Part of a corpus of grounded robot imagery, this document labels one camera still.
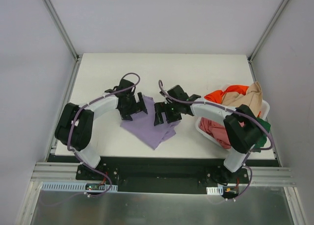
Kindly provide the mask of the purple t shirt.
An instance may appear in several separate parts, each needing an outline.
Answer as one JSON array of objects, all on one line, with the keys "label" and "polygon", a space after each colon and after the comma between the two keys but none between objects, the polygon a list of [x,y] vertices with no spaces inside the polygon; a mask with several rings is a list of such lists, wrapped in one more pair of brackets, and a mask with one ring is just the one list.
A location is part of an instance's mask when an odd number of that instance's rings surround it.
[{"label": "purple t shirt", "polygon": [[122,121],[120,127],[133,134],[143,143],[152,149],[156,149],[162,142],[172,138],[176,132],[175,127],[181,122],[176,121],[168,124],[167,122],[154,126],[155,107],[152,97],[143,96],[147,108],[147,114],[139,112],[133,114],[132,121]]}]

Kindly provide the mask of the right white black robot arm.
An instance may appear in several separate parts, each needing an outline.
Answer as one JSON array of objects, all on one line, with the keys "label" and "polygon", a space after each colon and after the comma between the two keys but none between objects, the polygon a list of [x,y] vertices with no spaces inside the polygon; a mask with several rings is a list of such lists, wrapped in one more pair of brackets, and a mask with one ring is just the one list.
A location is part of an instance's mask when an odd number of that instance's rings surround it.
[{"label": "right white black robot arm", "polygon": [[231,144],[231,150],[221,170],[221,178],[226,183],[232,183],[238,178],[238,170],[243,166],[248,152],[261,137],[265,135],[272,141],[270,134],[247,105],[227,107],[200,95],[189,96],[179,85],[167,91],[163,89],[161,80],[158,85],[165,101],[155,104],[155,126],[164,121],[168,124],[180,121],[182,114],[206,118],[224,126]]}]

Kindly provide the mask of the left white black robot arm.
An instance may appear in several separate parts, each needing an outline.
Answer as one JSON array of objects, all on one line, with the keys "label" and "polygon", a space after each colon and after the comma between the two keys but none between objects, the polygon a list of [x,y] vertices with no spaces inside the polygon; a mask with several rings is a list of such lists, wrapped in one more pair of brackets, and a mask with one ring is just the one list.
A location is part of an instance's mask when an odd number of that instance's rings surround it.
[{"label": "left white black robot arm", "polygon": [[105,90],[100,97],[83,105],[69,102],[63,108],[54,136],[81,163],[89,166],[86,173],[92,180],[99,180],[104,174],[103,167],[99,165],[101,157],[91,146],[93,123],[114,110],[119,111],[123,121],[132,121],[132,115],[139,112],[147,114],[143,94],[135,90],[136,84],[123,78],[119,85]]}]

